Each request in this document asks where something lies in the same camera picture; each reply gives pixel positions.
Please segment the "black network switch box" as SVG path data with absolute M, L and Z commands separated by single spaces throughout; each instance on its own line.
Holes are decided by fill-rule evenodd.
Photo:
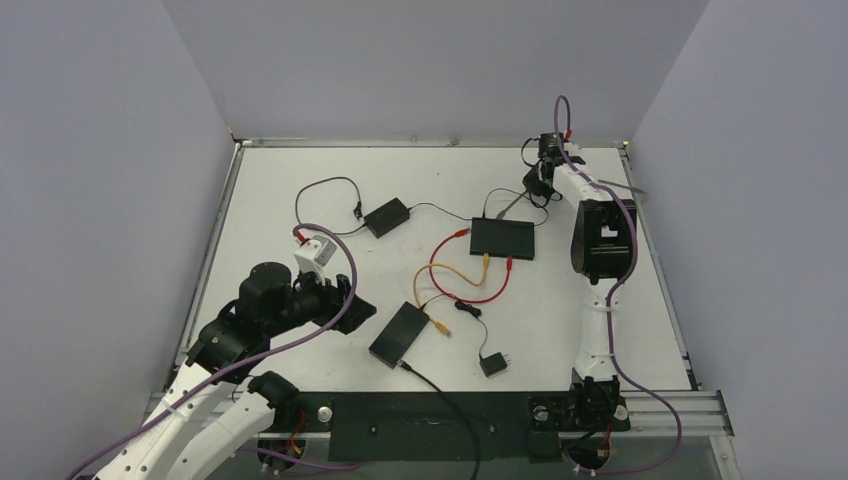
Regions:
M 470 236 L 470 255 L 527 261 L 535 258 L 532 222 L 476 217 L 471 222 Z

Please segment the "black ribbed power adapter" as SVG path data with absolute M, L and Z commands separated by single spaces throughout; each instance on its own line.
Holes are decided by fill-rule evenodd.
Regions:
M 368 351 L 389 368 L 394 368 L 428 323 L 429 317 L 420 308 L 404 302 Z

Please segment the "small black wall plug adapter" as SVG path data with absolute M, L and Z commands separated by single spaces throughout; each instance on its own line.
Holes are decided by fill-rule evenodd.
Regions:
M 478 355 L 479 366 L 486 378 L 491 378 L 504 372 L 510 364 L 510 359 L 502 352 L 496 352 L 491 355 Z

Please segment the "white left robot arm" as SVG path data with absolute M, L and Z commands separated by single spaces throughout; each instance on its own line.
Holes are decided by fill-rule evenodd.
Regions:
M 254 266 L 236 299 L 204 326 L 145 423 L 112 446 L 98 479 L 202 479 L 255 434 L 285 430 L 298 416 L 298 389 L 274 372 L 251 378 L 255 364 L 282 352 L 275 337 L 307 323 L 355 331 L 377 309 L 356 294 L 357 276 L 323 277 L 309 260 L 298 275 L 280 263 Z

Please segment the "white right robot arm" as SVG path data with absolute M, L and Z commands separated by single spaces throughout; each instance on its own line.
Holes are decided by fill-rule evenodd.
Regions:
M 611 426 L 618 408 L 614 308 L 634 270 L 636 206 L 590 174 L 565 134 L 542 133 L 535 140 L 537 160 L 522 184 L 545 203 L 557 198 L 575 209 L 570 261 L 584 285 L 579 352 L 564 413 L 569 426 L 598 431 Z

